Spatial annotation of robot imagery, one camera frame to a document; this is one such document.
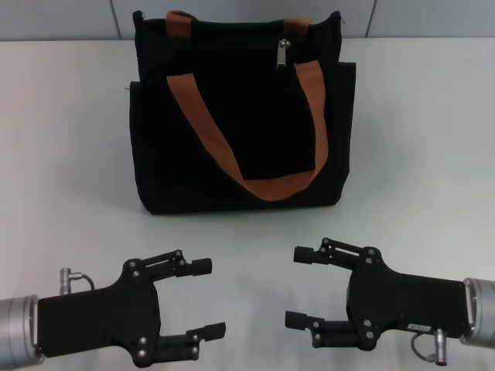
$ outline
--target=cable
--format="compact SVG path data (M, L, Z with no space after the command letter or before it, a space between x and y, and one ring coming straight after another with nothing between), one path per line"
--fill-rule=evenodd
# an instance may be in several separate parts
M94 282L91 278L89 278L89 276L87 276L86 274L82 274L83 278L89 282L90 286L91 286L91 290L94 290Z
M423 356L417 349L416 349L416 344L415 344L415 341L416 339L421 336L423 334L415 334L412 339L411 339L411 349L412 349L412 352L419 358L419 359L422 359L423 361L425 362L428 362L428 363L434 363L435 361L435 355L434 354L430 354L429 356Z

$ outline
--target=sticker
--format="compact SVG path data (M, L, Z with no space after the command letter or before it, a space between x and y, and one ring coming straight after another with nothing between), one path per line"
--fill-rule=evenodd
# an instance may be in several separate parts
M430 332L432 329L431 326L424 326L424 325L415 325L414 323L410 323L408 326L409 330L415 330L415 331L424 331L424 332Z

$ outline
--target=silver metal cylinder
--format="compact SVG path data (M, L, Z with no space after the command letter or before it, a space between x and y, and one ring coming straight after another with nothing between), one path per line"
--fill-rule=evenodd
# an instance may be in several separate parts
M433 332L435 336L435 364L437 366L447 366L447 336L441 328Z
M60 294L70 294L70 268L60 270Z
M0 369L39 365L36 295L0 300Z
M466 278L469 328L460 337L466 345L495 348L495 282Z

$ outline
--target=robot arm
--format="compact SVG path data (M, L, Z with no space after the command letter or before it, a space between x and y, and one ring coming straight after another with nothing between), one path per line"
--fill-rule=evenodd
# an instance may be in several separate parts
M8 325L0 328L0 369L38 364L43 356L64 356L112 345L126 349L137 367L196 360L200 342L222 339L225 324L161 336L154 282L211 271L210 259L188 264L182 251L177 250L129 260L111 286L69 294L70 278L83 275L62 270L60 291L65 294L40 300L33 295L0 301L0 323ZM5 312L9 307L19 310ZM19 330L12 324L19 324Z
M439 366L446 365L446 338L495 348L495 312L489 311L495 303L492 282L401 274L390 269L374 247L359 248L328 238L317 250L296 247L294 261L332 264L352 271L347 288L348 322L325 321L290 311L285 314L287 328L309 329L315 348L357 347L370 351L381 334L391 329L434 335L435 356L422 358Z

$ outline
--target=gray wall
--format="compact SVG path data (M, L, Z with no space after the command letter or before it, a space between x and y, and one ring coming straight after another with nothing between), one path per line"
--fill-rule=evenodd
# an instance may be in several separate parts
M0 0L0 40L131 39L131 14L181 9L213 22L342 12L344 37L495 36L495 0Z

